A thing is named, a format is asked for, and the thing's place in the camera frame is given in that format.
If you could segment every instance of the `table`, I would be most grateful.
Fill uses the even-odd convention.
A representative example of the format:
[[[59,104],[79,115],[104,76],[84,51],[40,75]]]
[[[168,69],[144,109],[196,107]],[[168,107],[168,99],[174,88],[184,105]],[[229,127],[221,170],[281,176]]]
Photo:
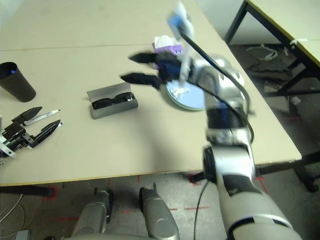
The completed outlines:
[[[309,89],[288,91],[302,78],[316,77],[320,79],[320,58],[317,54],[319,51],[313,52],[317,51],[316,44],[320,40],[320,31],[317,30],[320,21],[318,9],[320,9],[320,1],[318,0],[245,0],[242,3],[224,37],[225,42],[230,44],[246,13],[249,12],[296,56],[297,60],[290,68],[294,68],[300,63],[305,66],[304,70],[278,91],[265,92],[266,97],[320,93],[320,90]],[[314,47],[304,47],[304,45],[314,45]]]
[[[119,13],[117,10],[120,7],[126,9],[126,3],[133,9],[130,5],[132,1],[50,1],[50,8],[44,11],[48,19],[43,20],[42,28],[39,27],[41,23],[36,21],[37,29],[45,29],[47,23],[52,23],[53,26],[50,30],[47,29],[45,34],[58,34],[65,37],[65,41],[58,37],[49,39],[46,36],[39,36],[40,41],[28,40],[33,38],[24,35],[33,29],[29,24],[25,26],[29,31],[10,31],[26,20],[25,11],[29,12],[29,16],[37,16],[38,6],[32,6],[41,5],[41,2],[26,1],[9,20],[10,27],[6,26],[1,33],[1,62],[16,62],[37,91],[34,100],[21,103],[0,89],[3,126],[8,125],[17,114],[37,106],[42,106],[44,112],[53,109],[61,111],[26,127],[31,134],[37,133],[43,126],[57,119],[61,119],[64,124],[41,145],[33,150],[19,150],[15,159],[2,166],[0,185],[65,182],[202,169],[202,149],[208,144],[205,139],[207,124],[204,111],[182,110],[172,104],[165,94],[149,86],[132,85],[138,108],[96,120],[90,116],[87,91],[121,83],[119,75],[127,72],[155,73],[153,69],[130,61],[127,57],[151,49],[154,36],[171,35],[163,17],[170,12],[171,8],[167,5],[171,1],[167,0],[168,4],[163,1],[161,4],[158,1],[153,1],[152,4],[148,0],[135,1],[134,9],[144,8],[147,16],[154,15],[150,13],[152,11],[156,12],[156,17],[143,25],[143,29],[137,30],[147,33],[147,36],[126,38],[129,33],[135,32],[134,28],[139,28],[139,24],[142,24],[140,17],[133,17],[130,22],[120,20],[124,29],[118,28],[117,31],[111,24],[106,24],[104,31],[99,31],[99,27],[94,26],[96,37],[83,33],[83,39],[75,40],[74,45],[73,33],[63,35],[66,33],[64,26],[59,32],[59,26],[55,25],[54,21],[57,15],[51,11],[65,9],[62,6],[69,4],[70,9],[73,9],[72,6],[77,9],[72,14],[80,15],[80,12],[86,12],[87,7],[90,10],[86,18],[79,17],[77,19],[81,22],[73,24],[92,24],[101,8],[110,13],[108,21],[115,21],[118,15],[112,13]],[[264,165],[301,159],[301,154],[277,118],[196,3],[187,0],[184,4],[194,19],[196,42],[208,53],[224,55],[245,78],[245,88],[251,96],[252,108],[256,112],[256,115],[250,118],[255,130],[255,141],[252,145],[255,163]],[[59,24],[72,26],[69,14],[59,16]],[[125,23],[130,24],[130,27],[125,27]],[[114,36],[103,43],[108,31],[114,32]],[[10,42],[13,35],[20,37],[20,41]]]

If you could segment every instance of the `pen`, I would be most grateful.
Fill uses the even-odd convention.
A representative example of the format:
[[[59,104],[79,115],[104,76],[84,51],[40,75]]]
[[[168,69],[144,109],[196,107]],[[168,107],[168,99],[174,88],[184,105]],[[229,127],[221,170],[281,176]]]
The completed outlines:
[[[52,110],[52,111],[49,111],[49,112],[47,112],[47,113],[45,113],[45,114],[43,114],[41,116],[35,116],[35,117],[31,118],[29,121],[24,121],[23,125],[24,126],[28,126],[28,125],[33,124],[35,122],[38,122],[38,121],[40,121],[42,119],[50,117],[50,116],[58,113],[59,111],[60,111],[60,109],[59,110]]]

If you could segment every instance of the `white cable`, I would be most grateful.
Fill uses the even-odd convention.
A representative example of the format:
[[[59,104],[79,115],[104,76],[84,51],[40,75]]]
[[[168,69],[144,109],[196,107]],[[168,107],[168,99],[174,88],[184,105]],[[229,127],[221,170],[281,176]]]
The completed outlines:
[[[13,236],[13,235],[16,235],[20,230],[23,229],[23,226],[24,226],[24,224],[25,224],[25,210],[24,210],[24,208],[23,208],[19,203],[16,203],[16,204],[15,204],[15,207],[16,207],[16,206],[18,206],[18,207],[21,209],[21,211],[22,211],[22,223],[21,223],[21,226],[19,227],[19,230],[18,230],[18,231],[15,231],[15,232],[13,232],[13,233],[11,233],[11,234],[9,234],[9,235],[6,235],[6,236],[0,236],[0,239],[4,239],[4,238],[11,237],[11,236]]]
[[[3,218],[0,219],[0,223],[1,223],[3,220],[5,220],[5,218],[8,217],[9,214],[16,208],[16,206],[19,204],[19,202],[21,201],[21,199],[22,199],[23,196],[24,196],[23,194],[20,194],[20,198],[18,199],[18,201],[16,202],[16,204],[11,208],[11,210],[10,210]]]

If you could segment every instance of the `metal frame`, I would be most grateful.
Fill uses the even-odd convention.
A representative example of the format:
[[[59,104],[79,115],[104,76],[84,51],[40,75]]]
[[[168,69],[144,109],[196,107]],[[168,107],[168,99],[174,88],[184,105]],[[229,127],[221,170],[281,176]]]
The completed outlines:
[[[292,39],[289,39],[285,34],[283,34],[276,26],[274,26],[268,19],[266,19],[262,14],[260,14],[253,6],[248,2],[244,1],[237,12],[232,24],[230,25],[224,41],[227,45],[230,45],[232,38],[234,37],[238,27],[240,26],[245,15],[250,13],[255,19],[257,19],[266,29],[268,29],[285,47],[290,49],[291,53],[297,58],[299,63],[302,63],[308,71],[311,71],[313,76],[320,79],[320,67],[305,54],[296,45],[290,45]],[[307,70],[303,70],[297,74],[290,82],[285,84],[276,92],[265,92],[265,97],[276,97],[276,96],[292,96],[292,95],[306,95],[306,94],[319,94],[320,90],[299,90],[299,91],[288,91],[292,86],[297,84],[305,77]]]
[[[55,190],[51,187],[34,186],[34,185],[0,186],[0,193],[52,197],[55,194]]]

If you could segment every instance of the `floor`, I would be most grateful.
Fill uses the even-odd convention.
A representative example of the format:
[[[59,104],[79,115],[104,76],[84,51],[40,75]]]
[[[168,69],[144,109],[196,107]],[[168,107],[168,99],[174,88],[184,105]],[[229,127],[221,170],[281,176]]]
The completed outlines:
[[[238,58],[245,67],[246,58]],[[306,78],[296,88],[320,88],[316,79]],[[297,111],[301,120],[280,119],[281,124],[291,136],[302,154],[312,153],[320,148],[320,94],[299,96],[301,103]],[[314,173],[320,173],[320,164],[308,166]],[[286,170],[264,176],[264,185],[294,229],[304,240],[320,240],[320,191],[308,192],[293,170]],[[32,240],[43,240],[53,236],[59,240],[69,237],[77,219],[87,203],[98,190],[114,191],[114,209],[107,233],[125,233],[147,236],[144,217],[139,210],[139,189],[156,184],[159,195],[171,209],[179,228],[182,240],[193,238],[195,207],[204,185],[191,184],[187,173],[170,173],[119,178],[96,179],[87,181],[55,183],[57,194],[54,198],[23,196],[20,205],[1,224],[0,238],[14,239],[14,235],[5,237],[21,229],[28,229]],[[255,181],[258,188],[261,183]],[[0,211],[15,203],[19,198],[15,194],[0,193]],[[197,224],[197,239],[226,239],[217,189],[210,184],[202,201]]]

